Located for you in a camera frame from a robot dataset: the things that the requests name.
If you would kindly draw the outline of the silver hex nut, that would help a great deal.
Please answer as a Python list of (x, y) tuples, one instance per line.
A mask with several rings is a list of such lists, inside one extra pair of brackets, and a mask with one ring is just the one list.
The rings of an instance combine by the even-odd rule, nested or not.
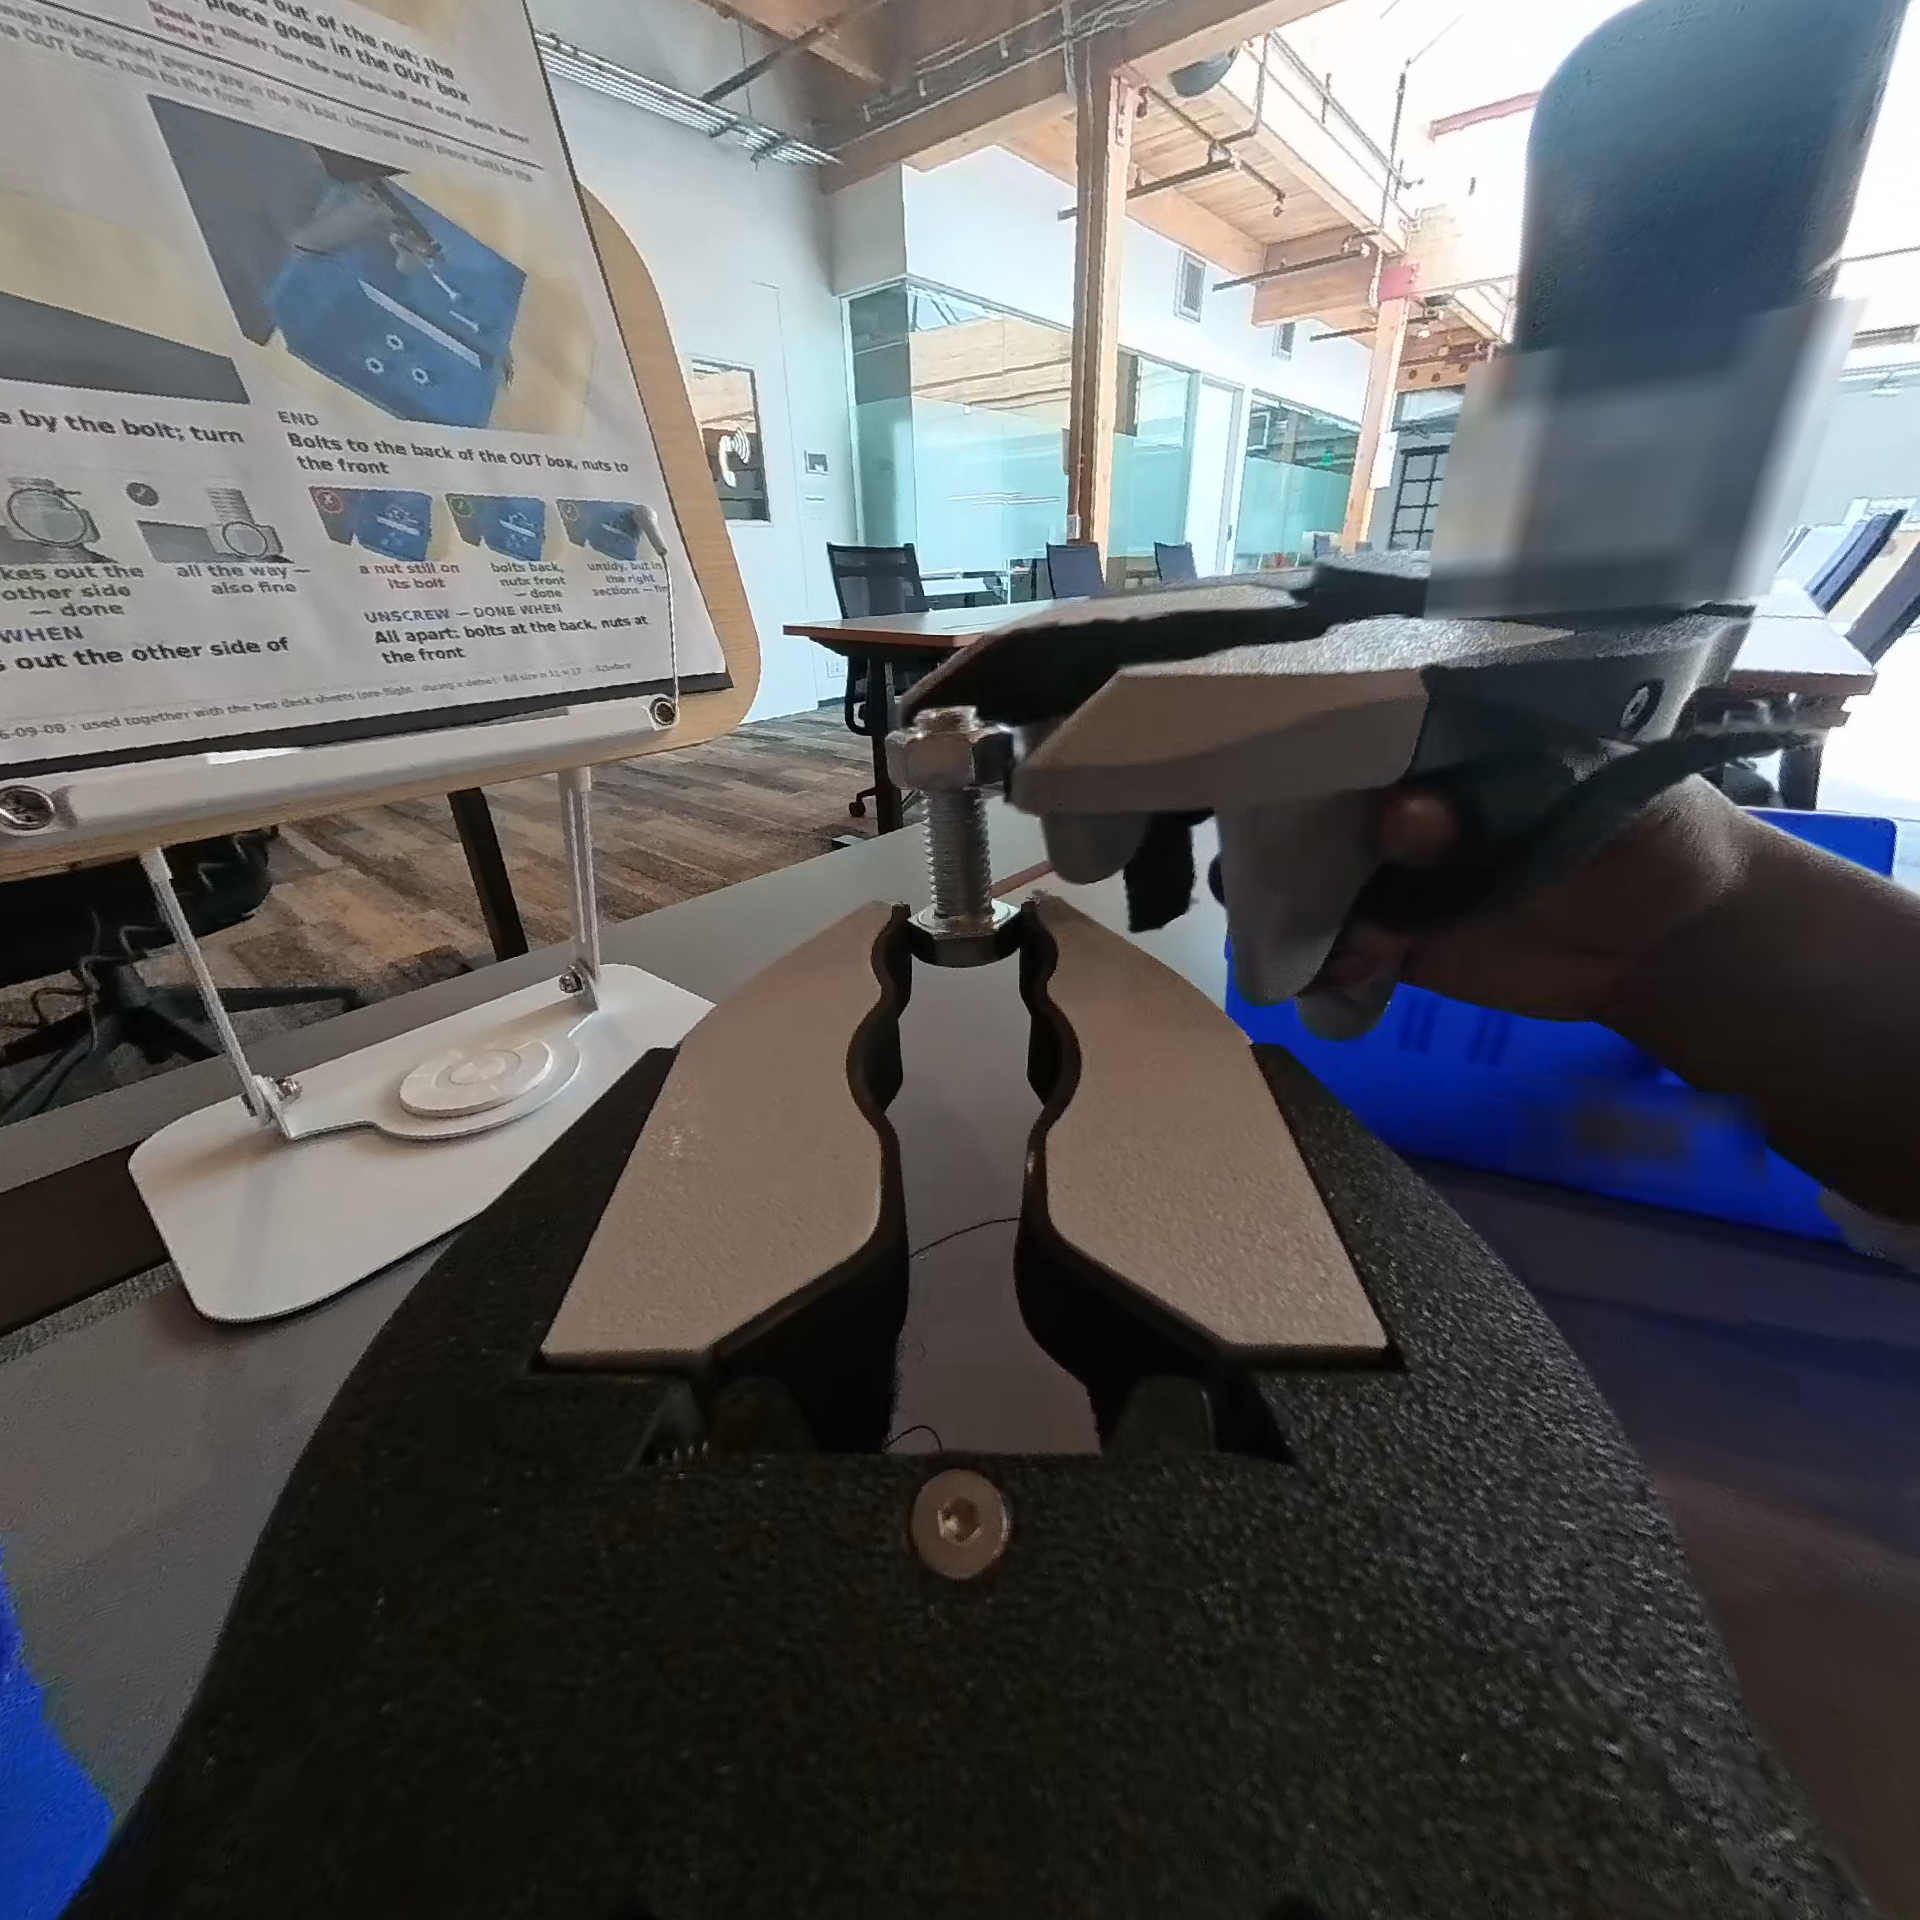
[(1022, 906), (1007, 897), (990, 897), (987, 910), (971, 917), (943, 917), (935, 906), (911, 910), (903, 941), (924, 967), (993, 967), (1020, 949)]

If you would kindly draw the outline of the silver hex bolt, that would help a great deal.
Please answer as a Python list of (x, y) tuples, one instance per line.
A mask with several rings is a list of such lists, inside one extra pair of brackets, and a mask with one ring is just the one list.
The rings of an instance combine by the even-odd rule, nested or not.
[(918, 708), (889, 733), (889, 769), (924, 803), (929, 901), (943, 917), (982, 914), (993, 895), (987, 797), (1014, 766), (1014, 733), (977, 708)]

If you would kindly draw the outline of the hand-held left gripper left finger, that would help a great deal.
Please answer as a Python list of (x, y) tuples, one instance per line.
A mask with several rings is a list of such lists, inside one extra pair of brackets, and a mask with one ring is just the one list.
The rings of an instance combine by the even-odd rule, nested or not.
[(779, 1336), (884, 1355), (903, 1323), (889, 1104), (908, 910), (867, 901), (686, 1036), (546, 1332), (571, 1368), (756, 1366)]

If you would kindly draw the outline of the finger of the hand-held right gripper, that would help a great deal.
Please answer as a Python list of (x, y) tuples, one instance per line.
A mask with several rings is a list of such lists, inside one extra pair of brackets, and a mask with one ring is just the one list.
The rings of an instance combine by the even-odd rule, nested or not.
[(1328, 622), (1328, 601), (1314, 578), (1228, 578), (1047, 601), (943, 661), (902, 694), (897, 723), (914, 725), (935, 708), (973, 708), (987, 725), (1007, 729), (1062, 723), (1121, 668), (1303, 640)]
[(1052, 869), (1128, 869), (1161, 815), (1314, 803), (1409, 769), (1428, 717), (1419, 668), (1290, 668), (1210, 656), (1121, 668), (1022, 745), (1010, 803), (1042, 824)]

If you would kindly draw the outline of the wooden column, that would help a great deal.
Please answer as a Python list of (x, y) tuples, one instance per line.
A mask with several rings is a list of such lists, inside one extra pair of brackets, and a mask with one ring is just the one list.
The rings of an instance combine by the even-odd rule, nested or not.
[(1069, 361), (1069, 535), (1109, 549), (1118, 314), (1136, 78), (1121, 36), (1094, 36), (1073, 67), (1073, 299)]

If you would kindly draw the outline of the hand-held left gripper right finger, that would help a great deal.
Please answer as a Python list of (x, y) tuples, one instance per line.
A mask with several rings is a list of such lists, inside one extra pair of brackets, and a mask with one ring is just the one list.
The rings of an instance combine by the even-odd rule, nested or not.
[(1201, 1360), (1359, 1366), (1389, 1336), (1252, 1041), (1052, 890), (1022, 910), (1039, 1226)]

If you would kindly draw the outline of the wooden office table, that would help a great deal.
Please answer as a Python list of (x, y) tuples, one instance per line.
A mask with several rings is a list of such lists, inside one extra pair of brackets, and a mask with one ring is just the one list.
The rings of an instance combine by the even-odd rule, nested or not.
[(897, 723), (897, 668), (938, 668), (982, 637), (1039, 615), (1089, 607), (1089, 598), (996, 605), (987, 609), (881, 609), (859, 618), (804, 618), (779, 626), (785, 637), (811, 640), (832, 656), (864, 661), (878, 676), (878, 712), (867, 717), (873, 784), (857, 793), (852, 815), (873, 803), (876, 837), (903, 824), (902, 786), (889, 775), (884, 729)]

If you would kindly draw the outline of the computer monitor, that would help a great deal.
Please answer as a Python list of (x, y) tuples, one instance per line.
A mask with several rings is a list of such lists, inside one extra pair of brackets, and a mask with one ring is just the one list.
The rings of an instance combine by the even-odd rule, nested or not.
[(1908, 516), (1908, 505), (1878, 505), (1841, 528), (1833, 555), (1805, 578), (1815, 609), (1833, 615), (1871, 561), (1885, 553)]

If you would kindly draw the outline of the white metal board stand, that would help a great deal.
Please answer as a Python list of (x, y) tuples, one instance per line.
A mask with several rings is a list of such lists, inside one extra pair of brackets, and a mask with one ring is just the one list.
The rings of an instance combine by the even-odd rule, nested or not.
[[(131, 1151), (180, 1282), (210, 1323), (309, 1309), (456, 1230), (652, 1041), (704, 1008), (608, 964), (590, 769), (731, 731), (750, 692), (689, 683), (542, 714), (299, 746), (145, 758), (4, 778), (4, 874), (136, 860), (236, 1089)], [(248, 1059), (169, 874), (169, 847), (519, 778), (557, 778), (571, 948), (533, 987), (298, 1073)]]

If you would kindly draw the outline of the person's right hand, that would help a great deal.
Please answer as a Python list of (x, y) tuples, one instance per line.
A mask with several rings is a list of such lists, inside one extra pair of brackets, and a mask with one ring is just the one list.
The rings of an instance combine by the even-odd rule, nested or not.
[(1792, 1167), (1861, 1212), (1913, 1195), (1900, 1015), (1916, 897), (1687, 781), (1501, 906), (1409, 934), (1349, 917), (1308, 990), (1409, 983), (1529, 1019), (1599, 1022), (1746, 1104)]

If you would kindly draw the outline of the printed instruction sheet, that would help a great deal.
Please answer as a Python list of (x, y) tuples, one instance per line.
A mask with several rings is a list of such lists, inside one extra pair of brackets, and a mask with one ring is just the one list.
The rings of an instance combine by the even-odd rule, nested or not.
[(526, 3), (4, 3), (4, 778), (725, 684)]

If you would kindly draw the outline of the blue plastic bin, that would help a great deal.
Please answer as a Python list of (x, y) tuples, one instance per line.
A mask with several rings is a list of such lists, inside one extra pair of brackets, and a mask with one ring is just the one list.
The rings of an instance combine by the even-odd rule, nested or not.
[[(1419, 1110), (1413, 1147), (1447, 1161), (1684, 1212), (1736, 1195), (1734, 1223), (1780, 1223), (1752, 1198), (1765, 1171), (1790, 1171), (1795, 1223), (1823, 1212), (1823, 1238), (1916, 1272), (1916, 1189), (1895, 1217), (1849, 1206), (1780, 1156), (1746, 1104), (1690, 1087), (1599, 1022), (1507, 1015), (1404, 979), (1381, 1022), (1344, 1041), (1314, 1039), (1294, 1000), (1253, 1008), (1231, 987), (1228, 1013), (1258, 1041), (1305, 1041), (1300, 1061), (1368, 1126), (1389, 1118), (1378, 1137), (1395, 1147), (1408, 1142), (1396, 1122)], [(1913, 1033), (1903, 1118), (1916, 1178), (1916, 969), (1900, 1015)]]
[(111, 1808), (66, 1751), (4, 1586), (4, 1917), (62, 1917), (111, 1836)]

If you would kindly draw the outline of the framed wall sign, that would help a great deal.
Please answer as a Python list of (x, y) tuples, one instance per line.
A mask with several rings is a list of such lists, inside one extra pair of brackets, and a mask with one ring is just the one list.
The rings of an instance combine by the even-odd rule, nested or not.
[(686, 394), (729, 521), (772, 521), (766, 448), (755, 370), (692, 358)]

